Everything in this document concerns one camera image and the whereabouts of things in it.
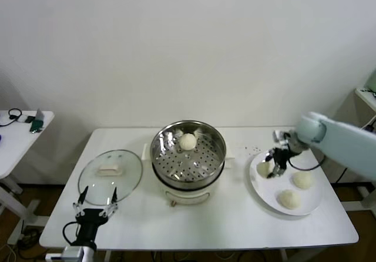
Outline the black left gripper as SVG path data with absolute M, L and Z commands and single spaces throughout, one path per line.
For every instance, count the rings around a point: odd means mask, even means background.
M 117 188 L 114 188 L 111 199 L 104 209 L 83 209 L 89 186 L 86 186 L 84 191 L 79 195 L 78 201 L 73 203 L 75 211 L 76 222 L 80 225 L 76 244 L 94 244 L 98 229 L 100 226 L 106 224 L 108 217 L 114 215 L 118 210 Z

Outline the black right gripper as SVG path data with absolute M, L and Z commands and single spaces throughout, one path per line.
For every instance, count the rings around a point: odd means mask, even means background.
M 294 153 L 288 149 L 273 148 L 267 151 L 263 162 L 269 162 L 274 159 L 275 166 L 267 175 L 268 179 L 282 176 L 287 169 L 287 162 L 294 156 Z

